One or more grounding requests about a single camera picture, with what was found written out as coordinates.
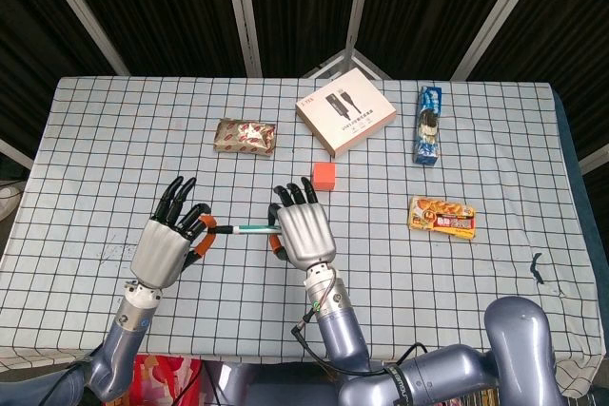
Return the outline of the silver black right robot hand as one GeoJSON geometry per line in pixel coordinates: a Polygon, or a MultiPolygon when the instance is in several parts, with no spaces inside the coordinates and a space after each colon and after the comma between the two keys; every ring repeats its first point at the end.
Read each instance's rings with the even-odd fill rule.
{"type": "Polygon", "coordinates": [[[273,188],[282,203],[269,205],[267,221],[281,229],[279,235],[269,236],[275,256],[306,271],[317,264],[332,263],[336,243],[312,182],[307,177],[302,177],[301,182],[301,186],[289,183],[273,188]]]}

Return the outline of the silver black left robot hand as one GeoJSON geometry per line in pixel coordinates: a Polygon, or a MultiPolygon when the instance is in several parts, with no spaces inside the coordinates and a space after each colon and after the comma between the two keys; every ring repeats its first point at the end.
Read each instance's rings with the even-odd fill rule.
{"type": "Polygon", "coordinates": [[[196,203],[182,212],[195,184],[194,177],[173,180],[143,229],[130,269],[147,288],[170,287],[215,242],[217,223],[208,204],[196,203]]]}

